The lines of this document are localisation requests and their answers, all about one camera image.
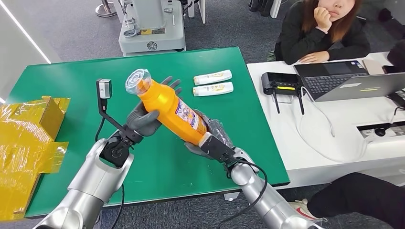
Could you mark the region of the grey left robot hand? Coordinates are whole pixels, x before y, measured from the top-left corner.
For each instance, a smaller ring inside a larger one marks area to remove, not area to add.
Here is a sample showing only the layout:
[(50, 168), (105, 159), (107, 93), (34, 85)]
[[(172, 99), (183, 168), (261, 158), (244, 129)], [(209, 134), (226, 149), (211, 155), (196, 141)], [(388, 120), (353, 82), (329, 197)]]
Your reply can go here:
[(126, 124), (129, 129), (141, 136), (152, 136), (162, 125), (158, 120), (159, 115), (159, 110), (147, 111), (144, 103), (140, 100), (127, 116)]

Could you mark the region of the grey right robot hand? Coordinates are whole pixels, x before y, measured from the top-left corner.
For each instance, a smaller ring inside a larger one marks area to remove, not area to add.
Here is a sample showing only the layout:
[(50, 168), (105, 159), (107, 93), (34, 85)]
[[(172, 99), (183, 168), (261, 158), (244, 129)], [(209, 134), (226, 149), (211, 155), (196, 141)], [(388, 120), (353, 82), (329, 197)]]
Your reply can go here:
[[(204, 122), (207, 124), (207, 130), (212, 135), (214, 135), (216, 138), (218, 138), (221, 142), (223, 142), (228, 147), (230, 147), (230, 148), (234, 147), (234, 144), (233, 144), (231, 138), (225, 132), (225, 129), (219, 120), (211, 119), (197, 109), (193, 109), (193, 111), (204, 120)], [(203, 156), (207, 159), (213, 160), (213, 158), (210, 155), (208, 155), (206, 152), (203, 152), (198, 146), (196, 146), (190, 142), (185, 142), (184, 145), (190, 152), (192, 152), (196, 155), (199, 155), (199, 156)]]

